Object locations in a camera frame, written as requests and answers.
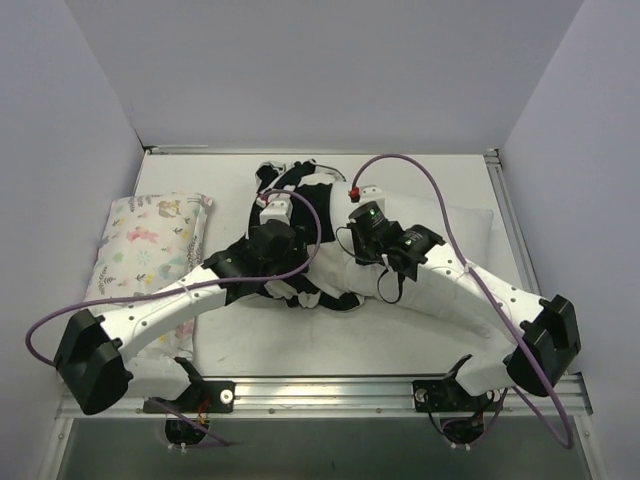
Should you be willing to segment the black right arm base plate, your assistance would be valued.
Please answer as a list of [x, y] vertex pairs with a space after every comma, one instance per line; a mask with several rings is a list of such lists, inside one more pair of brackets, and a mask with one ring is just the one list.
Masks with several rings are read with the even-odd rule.
[[495, 392], [469, 395], [453, 380], [418, 379], [411, 384], [414, 409], [421, 413], [494, 412], [500, 395]]

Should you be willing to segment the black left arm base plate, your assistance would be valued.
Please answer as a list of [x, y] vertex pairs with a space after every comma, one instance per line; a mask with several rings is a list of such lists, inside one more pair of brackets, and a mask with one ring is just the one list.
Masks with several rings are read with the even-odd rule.
[[193, 382], [175, 400], [147, 399], [144, 413], [162, 413], [164, 407], [183, 414], [227, 414], [234, 409], [236, 383], [231, 380], [199, 380]]

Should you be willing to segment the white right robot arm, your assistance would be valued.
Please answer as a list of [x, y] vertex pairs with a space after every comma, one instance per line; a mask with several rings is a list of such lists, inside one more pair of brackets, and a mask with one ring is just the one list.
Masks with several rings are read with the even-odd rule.
[[465, 409], [479, 395], [519, 387], [548, 394], [581, 350], [575, 307], [545, 299], [462, 260], [442, 236], [389, 220], [370, 201], [348, 217], [355, 253], [368, 260], [351, 274], [362, 295], [398, 293], [396, 305], [458, 325], [485, 338], [481, 353], [464, 354], [443, 385], [446, 402]]

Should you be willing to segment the animal print pillow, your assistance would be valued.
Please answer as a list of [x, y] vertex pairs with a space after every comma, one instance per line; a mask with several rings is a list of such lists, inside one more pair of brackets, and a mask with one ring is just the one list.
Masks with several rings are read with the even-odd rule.
[[213, 200], [199, 193], [112, 202], [85, 300], [153, 294], [201, 264]]

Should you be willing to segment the aluminium right frame rail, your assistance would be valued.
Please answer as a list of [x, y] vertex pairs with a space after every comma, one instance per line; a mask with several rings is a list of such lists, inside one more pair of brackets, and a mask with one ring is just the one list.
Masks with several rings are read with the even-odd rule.
[[548, 381], [555, 384], [566, 373], [581, 348], [574, 305], [555, 295], [540, 295], [529, 251], [516, 218], [498, 154], [484, 155], [509, 246], [516, 262], [519, 284], [505, 294], [492, 289], [505, 314], [520, 333]]

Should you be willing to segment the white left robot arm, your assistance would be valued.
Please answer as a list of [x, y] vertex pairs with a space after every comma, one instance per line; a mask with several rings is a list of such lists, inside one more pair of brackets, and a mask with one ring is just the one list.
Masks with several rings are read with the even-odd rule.
[[54, 366], [86, 415], [101, 413], [125, 396], [134, 378], [127, 364], [144, 347], [208, 311], [258, 292], [272, 278], [304, 268], [311, 237], [304, 227], [269, 220], [252, 227], [147, 301], [68, 320]]

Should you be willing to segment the black white checkered pillowcase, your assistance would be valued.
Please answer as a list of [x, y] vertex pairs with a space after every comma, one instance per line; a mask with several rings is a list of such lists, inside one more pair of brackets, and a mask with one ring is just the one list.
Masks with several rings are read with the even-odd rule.
[[310, 210], [295, 197], [291, 202], [290, 222], [296, 238], [304, 241], [309, 252], [314, 251], [316, 238], [321, 246], [305, 273], [286, 280], [269, 282], [260, 287], [258, 295], [285, 303], [290, 308], [323, 307], [337, 312], [348, 312], [361, 307], [364, 297], [348, 286], [346, 268], [354, 264], [337, 241], [335, 231], [344, 223], [331, 219], [333, 185], [344, 183], [346, 177], [337, 169], [310, 159], [293, 163], [264, 162], [255, 172], [256, 191], [286, 189], [304, 197], [314, 207]]

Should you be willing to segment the aluminium back frame rail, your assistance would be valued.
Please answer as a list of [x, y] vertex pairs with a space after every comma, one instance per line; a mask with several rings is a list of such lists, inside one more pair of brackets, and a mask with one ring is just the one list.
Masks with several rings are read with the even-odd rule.
[[240, 147], [240, 148], [222, 148], [209, 145], [147, 145], [144, 146], [146, 151], [155, 155], [296, 155], [306, 157], [316, 157], [320, 155], [369, 155], [378, 154], [374, 150], [363, 149], [335, 149], [335, 148], [270, 148], [270, 147]]

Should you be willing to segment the white pillow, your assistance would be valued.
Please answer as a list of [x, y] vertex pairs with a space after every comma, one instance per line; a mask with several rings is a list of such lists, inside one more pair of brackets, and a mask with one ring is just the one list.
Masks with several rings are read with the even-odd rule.
[[464, 256], [454, 250], [450, 236], [442, 234], [444, 224], [435, 219], [434, 202], [385, 192], [382, 210], [404, 230], [398, 245], [402, 265], [358, 265], [347, 224], [349, 215], [362, 204], [352, 203], [346, 192], [346, 183], [333, 185], [331, 219], [344, 223], [335, 237], [346, 242], [342, 249], [354, 259], [346, 268], [351, 290], [362, 295], [364, 302], [375, 298], [489, 337], [498, 315], [464, 267]]

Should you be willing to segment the aluminium front frame rail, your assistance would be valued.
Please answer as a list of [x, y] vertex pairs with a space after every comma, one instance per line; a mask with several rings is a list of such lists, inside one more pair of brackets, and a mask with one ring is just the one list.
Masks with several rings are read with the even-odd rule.
[[[239, 377], [207, 380], [231, 380], [236, 383], [234, 409], [231, 413], [205, 413], [211, 418], [403, 418], [425, 415], [414, 409], [412, 382], [436, 379], [433, 376], [370, 377]], [[586, 416], [593, 413], [586, 385], [580, 375], [568, 375], [555, 387], [567, 414]], [[63, 394], [56, 419], [151, 419], [162, 413], [144, 413], [144, 396], [127, 394], [102, 413], [85, 416], [70, 394]], [[434, 417], [466, 417], [469, 413], [435, 413]]]

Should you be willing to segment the aluminium frame rail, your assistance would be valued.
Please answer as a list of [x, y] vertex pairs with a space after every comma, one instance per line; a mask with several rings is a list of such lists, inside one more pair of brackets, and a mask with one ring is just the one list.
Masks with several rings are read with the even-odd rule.
[[[231, 380], [236, 383], [234, 409], [231, 413], [205, 413], [211, 418], [403, 418], [425, 415], [414, 409], [412, 382], [436, 379], [433, 376], [370, 377], [239, 377], [207, 380]], [[580, 375], [568, 375], [555, 387], [567, 414], [586, 416], [593, 413], [586, 385]], [[56, 419], [151, 419], [162, 413], [144, 413], [144, 396], [127, 394], [102, 413], [85, 416], [70, 394], [63, 394]], [[435, 413], [434, 417], [466, 417], [469, 413]]]
[[270, 147], [240, 147], [240, 148], [222, 148], [209, 145], [147, 145], [144, 146], [146, 151], [155, 155], [296, 155], [306, 157], [316, 157], [320, 155], [369, 155], [378, 154], [374, 150], [363, 149], [335, 149], [335, 148], [270, 148]]
[[516, 218], [498, 154], [484, 155], [509, 246], [516, 262], [519, 284], [505, 294], [492, 289], [505, 314], [520, 333], [548, 381], [555, 384], [566, 373], [581, 348], [574, 305], [555, 295], [540, 295], [529, 251]]

